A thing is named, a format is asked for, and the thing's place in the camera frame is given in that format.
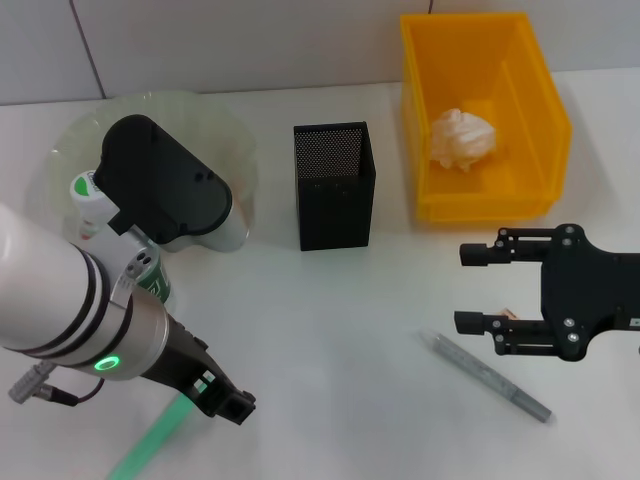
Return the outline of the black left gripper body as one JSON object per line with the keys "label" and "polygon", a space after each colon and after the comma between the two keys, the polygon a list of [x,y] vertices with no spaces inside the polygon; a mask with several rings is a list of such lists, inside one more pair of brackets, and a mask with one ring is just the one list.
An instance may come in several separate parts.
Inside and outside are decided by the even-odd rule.
{"label": "black left gripper body", "polygon": [[158,359],[142,377],[171,387],[192,401],[223,401],[226,381],[217,377],[218,367],[207,345],[174,318],[168,320],[168,336]]}

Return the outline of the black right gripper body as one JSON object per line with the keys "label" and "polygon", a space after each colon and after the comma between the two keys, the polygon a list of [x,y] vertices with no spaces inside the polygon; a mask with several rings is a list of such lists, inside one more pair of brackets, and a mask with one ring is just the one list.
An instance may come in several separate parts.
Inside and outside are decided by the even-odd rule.
{"label": "black right gripper body", "polygon": [[580,361],[597,335],[639,330],[639,255],[595,247],[576,224],[556,227],[541,266],[541,312],[556,355]]}

